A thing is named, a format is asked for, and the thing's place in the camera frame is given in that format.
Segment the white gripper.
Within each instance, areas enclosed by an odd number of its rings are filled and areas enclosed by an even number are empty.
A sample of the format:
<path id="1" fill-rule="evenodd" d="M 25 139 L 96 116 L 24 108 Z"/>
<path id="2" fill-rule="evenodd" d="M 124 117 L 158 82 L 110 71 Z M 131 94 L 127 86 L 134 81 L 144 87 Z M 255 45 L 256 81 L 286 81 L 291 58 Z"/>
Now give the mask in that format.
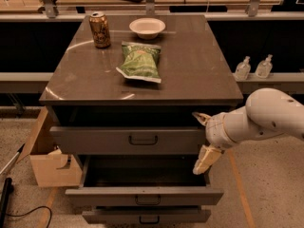
<path id="1" fill-rule="evenodd" d="M 205 126 L 206 140 L 211 144 L 201 147 L 194 165 L 193 173 L 200 175 L 205 173 L 221 157 L 221 149 L 230 148 L 237 143 L 228 134 L 227 126 L 230 121 L 227 113 L 221 112 L 212 117 L 199 112 L 193 112 L 192 115 L 201 125 Z"/>

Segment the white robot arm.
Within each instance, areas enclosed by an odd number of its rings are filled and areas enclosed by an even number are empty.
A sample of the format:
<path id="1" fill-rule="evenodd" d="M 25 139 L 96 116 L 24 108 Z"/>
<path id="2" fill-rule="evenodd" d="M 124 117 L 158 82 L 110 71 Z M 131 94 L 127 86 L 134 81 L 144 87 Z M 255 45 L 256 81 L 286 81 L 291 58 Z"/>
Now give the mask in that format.
<path id="1" fill-rule="evenodd" d="M 193 112 L 193 116 L 205 127 L 209 142 L 199 151 L 193 168 L 195 175 L 207 171 L 225 149 L 244 141 L 260 141 L 281 134 L 304 140 L 304 105 L 274 88 L 254 91 L 245 106 L 234 111 L 214 116 Z"/>

